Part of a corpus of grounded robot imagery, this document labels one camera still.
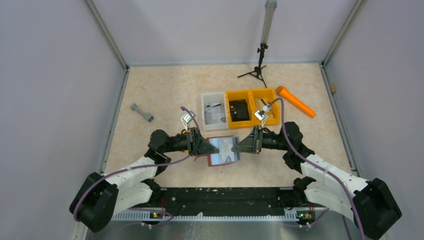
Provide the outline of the red leather card holder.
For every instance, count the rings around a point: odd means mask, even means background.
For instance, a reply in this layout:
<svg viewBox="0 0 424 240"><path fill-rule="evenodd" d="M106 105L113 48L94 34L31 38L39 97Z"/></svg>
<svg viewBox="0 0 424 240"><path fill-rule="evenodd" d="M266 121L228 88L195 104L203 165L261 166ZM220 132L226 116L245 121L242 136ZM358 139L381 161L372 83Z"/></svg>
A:
<svg viewBox="0 0 424 240"><path fill-rule="evenodd" d="M232 148L239 143L239 137L235 135L207 137L206 141L216 147L219 152L196 156L194 162L198 158L207 158L208 167L218 167L233 164L241 159L239 152L235 152Z"/></svg>

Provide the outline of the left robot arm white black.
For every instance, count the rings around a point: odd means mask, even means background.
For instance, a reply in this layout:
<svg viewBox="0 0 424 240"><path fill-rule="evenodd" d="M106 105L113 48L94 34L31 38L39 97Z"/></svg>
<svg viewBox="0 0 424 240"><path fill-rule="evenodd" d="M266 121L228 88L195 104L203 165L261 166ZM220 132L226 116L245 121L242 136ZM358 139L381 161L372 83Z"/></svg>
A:
<svg viewBox="0 0 424 240"><path fill-rule="evenodd" d="M160 202L160 186L153 177L176 164L166 153L186 151L188 156L219 153L195 128L169 136L157 129L149 138L148 150L136 162L115 172L89 174L69 206L76 222L96 233L116 214L139 204L154 207Z"/></svg>

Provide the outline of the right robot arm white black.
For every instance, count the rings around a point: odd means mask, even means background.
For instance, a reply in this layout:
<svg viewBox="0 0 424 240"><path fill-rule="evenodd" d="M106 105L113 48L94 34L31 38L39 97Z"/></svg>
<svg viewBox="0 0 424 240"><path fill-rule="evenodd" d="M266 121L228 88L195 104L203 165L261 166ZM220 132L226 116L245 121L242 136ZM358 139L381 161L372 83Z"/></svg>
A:
<svg viewBox="0 0 424 240"><path fill-rule="evenodd" d="M379 240L402 212L388 185L379 178L364 179L346 172L303 144L303 134L293 122L279 133L254 126L250 134L232 147L234 152L259 154L262 149L282 150L284 163L304 175L304 186L293 192L299 206L322 205L351 220L364 237Z"/></svg>

